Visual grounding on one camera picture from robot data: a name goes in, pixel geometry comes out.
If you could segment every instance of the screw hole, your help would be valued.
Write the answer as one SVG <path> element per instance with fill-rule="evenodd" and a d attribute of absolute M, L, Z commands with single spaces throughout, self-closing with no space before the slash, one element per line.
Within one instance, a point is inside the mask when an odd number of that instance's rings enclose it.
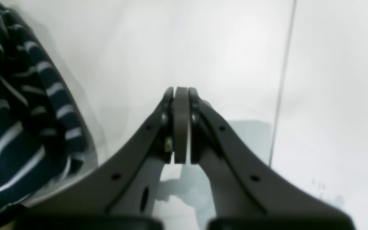
<path fill-rule="evenodd" d="M 119 173 L 115 173 L 111 176 L 111 180 L 118 180 L 121 178 L 121 174 Z"/>
<path fill-rule="evenodd" d="M 146 187 L 143 191 L 143 195 L 142 195 L 142 202 L 140 204 L 140 212 L 143 213 L 146 205 L 147 205 L 147 200 L 149 199 L 149 187 Z"/>
<path fill-rule="evenodd" d="M 260 178 L 259 178 L 259 176 L 252 175 L 251 180 L 254 181 L 254 182 L 259 182 Z"/>

